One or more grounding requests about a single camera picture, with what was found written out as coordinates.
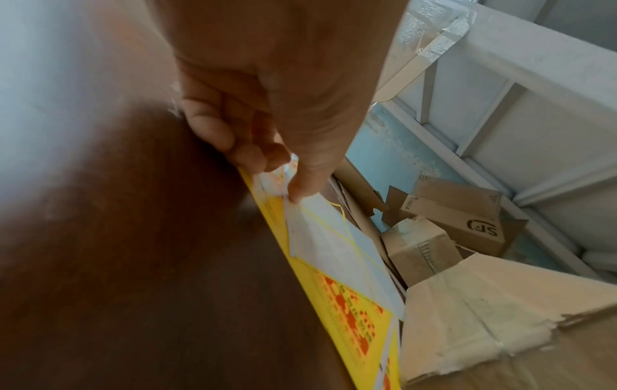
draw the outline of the blue floor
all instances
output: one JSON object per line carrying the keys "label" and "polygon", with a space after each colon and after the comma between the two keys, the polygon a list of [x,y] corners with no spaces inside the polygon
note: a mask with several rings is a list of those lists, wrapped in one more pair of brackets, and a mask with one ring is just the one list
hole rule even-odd
{"label": "blue floor", "polygon": [[[469,184],[381,105],[373,107],[355,137],[347,158],[386,199],[388,186],[411,192],[423,173]],[[381,212],[371,218],[381,230]],[[504,256],[509,260],[567,272],[530,237],[521,234]]]}

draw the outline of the black logo on box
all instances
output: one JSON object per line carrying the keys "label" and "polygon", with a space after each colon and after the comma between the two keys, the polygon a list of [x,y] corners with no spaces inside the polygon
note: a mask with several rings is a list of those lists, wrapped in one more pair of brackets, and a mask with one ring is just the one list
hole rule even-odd
{"label": "black logo on box", "polygon": [[486,222],[486,221],[480,221],[477,219],[470,219],[469,221],[467,221],[467,227],[470,230],[475,230],[475,231],[479,231],[482,233],[488,233],[491,236],[497,236],[497,226]]}

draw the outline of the yellow paper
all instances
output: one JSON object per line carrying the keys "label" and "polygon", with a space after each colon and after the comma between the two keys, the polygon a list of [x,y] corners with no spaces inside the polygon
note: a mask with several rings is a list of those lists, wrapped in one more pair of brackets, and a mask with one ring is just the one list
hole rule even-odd
{"label": "yellow paper", "polygon": [[389,364],[383,383],[377,388],[400,389],[398,337],[392,337],[389,345],[385,345],[392,313],[302,259],[289,255],[283,197],[268,196],[263,184],[266,182],[268,186],[284,186],[281,172],[263,173],[259,181],[240,171],[317,316],[332,338],[356,388],[376,388],[380,360],[384,348],[387,348]]}

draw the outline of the human hand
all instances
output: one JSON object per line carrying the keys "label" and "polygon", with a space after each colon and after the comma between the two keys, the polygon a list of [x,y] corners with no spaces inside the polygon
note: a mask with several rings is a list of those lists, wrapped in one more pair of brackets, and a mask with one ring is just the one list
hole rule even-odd
{"label": "human hand", "polygon": [[[147,0],[193,131],[249,173],[298,156],[317,193],[366,115],[406,0]],[[285,145],[274,142],[279,133]]]}

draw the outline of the brown table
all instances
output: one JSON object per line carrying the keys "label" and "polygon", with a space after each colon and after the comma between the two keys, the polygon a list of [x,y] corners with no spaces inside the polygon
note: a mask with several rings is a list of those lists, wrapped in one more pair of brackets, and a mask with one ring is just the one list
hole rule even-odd
{"label": "brown table", "polygon": [[353,388],[166,46],[97,0],[0,29],[0,389]]}

